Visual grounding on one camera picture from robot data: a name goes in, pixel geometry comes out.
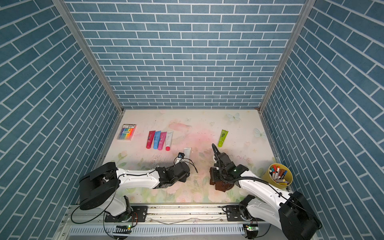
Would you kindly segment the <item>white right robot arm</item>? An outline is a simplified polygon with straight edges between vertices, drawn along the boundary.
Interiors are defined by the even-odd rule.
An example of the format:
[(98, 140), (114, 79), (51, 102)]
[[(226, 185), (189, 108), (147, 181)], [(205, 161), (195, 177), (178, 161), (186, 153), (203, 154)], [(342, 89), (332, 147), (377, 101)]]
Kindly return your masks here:
[(211, 182), (237, 186), (247, 192), (239, 203), (239, 212), (246, 221), (262, 219), (279, 228), (288, 240), (310, 240), (323, 227), (303, 194), (290, 193), (262, 180), (243, 165), (235, 165), (226, 153), (214, 152)]

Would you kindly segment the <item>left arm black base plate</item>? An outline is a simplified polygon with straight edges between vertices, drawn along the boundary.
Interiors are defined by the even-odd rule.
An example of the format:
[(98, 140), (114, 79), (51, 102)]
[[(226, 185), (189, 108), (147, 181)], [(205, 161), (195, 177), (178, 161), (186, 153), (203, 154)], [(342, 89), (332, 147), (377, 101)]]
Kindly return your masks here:
[(106, 214), (106, 223), (143, 223), (146, 220), (148, 206), (130, 206), (130, 210), (116, 217)]

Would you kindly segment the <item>brown wiping cloth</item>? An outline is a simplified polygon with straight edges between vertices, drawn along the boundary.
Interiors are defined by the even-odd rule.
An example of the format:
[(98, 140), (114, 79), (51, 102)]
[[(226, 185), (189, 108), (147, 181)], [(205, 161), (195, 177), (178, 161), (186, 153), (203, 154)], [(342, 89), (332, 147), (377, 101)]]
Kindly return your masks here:
[(234, 187), (234, 184), (226, 183), (221, 180), (219, 170), (216, 167), (210, 168), (210, 185), (215, 186), (217, 191), (226, 192)]

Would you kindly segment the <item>green toothpaste tube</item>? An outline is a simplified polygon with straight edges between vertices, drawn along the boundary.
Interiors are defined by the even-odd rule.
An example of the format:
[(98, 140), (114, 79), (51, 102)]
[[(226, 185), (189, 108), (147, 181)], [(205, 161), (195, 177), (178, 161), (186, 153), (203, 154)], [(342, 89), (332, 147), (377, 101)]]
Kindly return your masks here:
[(221, 134), (220, 134), (220, 138), (219, 138), (219, 142), (218, 142), (218, 147), (221, 148), (226, 140), (226, 137), (228, 135), (228, 131), (227, 130), (222, 130), (221, 131)]

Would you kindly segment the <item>white orange-capped toothpaste tube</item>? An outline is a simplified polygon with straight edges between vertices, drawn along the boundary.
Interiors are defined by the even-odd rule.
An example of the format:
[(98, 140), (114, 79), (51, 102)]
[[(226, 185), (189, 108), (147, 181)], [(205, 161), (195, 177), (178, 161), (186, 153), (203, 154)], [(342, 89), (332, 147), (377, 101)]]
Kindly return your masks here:
[(188, 148), (184, 148), (184, 158), (185, 159), (190, 159), (191, 158), (191, 151), (192, 151), (192, 148), (191, 147), (188, 147)]

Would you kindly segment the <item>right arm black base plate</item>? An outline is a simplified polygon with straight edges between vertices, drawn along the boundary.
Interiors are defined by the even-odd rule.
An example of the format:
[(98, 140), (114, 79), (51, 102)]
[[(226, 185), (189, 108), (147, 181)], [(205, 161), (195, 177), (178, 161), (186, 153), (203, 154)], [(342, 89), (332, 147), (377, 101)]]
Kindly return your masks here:
[(240, 207), (239, 205), (226, 205), (222, 207), (222, 210), (224, 211), (228, 222), (264, 222), (264, 220), (260, 218), (252, 217), (244, 207)]

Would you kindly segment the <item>white pink-capped toothpaste tube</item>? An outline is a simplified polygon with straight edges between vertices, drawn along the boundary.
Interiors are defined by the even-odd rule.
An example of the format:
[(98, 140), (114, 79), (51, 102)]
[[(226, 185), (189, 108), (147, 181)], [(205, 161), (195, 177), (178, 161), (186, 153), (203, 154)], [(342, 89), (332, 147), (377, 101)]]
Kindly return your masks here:
[(173, 132), (167, 132), (167, 135), (166, 135), (166, 151), (170, 151), (171, 150), (172, 139), (173, 139)]

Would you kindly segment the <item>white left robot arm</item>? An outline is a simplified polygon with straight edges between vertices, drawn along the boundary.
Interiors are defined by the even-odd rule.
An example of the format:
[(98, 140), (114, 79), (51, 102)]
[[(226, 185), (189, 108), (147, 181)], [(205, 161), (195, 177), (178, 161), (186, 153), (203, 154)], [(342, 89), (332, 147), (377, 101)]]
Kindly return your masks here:
[(116, 217), (130, 211), (128, 198), (118, 197), (118, 190), (165, 189), (189, 176), (190, 168), (183, 162), (148, 171), (124, 170), (109, 162), (80, 178), (80, 210), (99, 208)]

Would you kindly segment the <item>red toothpaste tube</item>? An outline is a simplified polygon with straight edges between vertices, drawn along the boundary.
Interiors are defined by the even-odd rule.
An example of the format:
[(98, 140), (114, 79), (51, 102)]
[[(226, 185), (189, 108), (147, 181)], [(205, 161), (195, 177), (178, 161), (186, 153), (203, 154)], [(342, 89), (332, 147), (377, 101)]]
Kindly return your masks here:
[(148, 138), (147, 138), (147, 144), (146, 144), (147, 149), (151, 148), (154, 137), (155, 137), (155, 133), (156, 133), (156, 131), (149, 131)]

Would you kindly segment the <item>blue toothpaste tube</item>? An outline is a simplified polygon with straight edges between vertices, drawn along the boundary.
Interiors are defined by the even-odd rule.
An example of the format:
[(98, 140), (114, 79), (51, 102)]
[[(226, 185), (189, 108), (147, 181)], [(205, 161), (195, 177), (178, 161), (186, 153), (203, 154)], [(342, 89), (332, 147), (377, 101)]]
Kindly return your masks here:
[(158, 149), (160, 137), (161, 137), (161, 131), (156, 131), (154, 135), (154, 145), (153, 145), (153, 149), (155, 150)]

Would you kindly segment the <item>magenta toothpaste tube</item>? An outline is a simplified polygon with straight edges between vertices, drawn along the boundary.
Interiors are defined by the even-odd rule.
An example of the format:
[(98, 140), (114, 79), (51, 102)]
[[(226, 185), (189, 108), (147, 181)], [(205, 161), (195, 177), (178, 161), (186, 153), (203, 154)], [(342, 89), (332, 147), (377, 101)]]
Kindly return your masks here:
[(159, 144), (158, 144), (158, 150), (161, 151), (164, 147), (165, 141), (167, 138), (167, 132), (161, 132), (160, 134), (160, 139), (159, 139)]

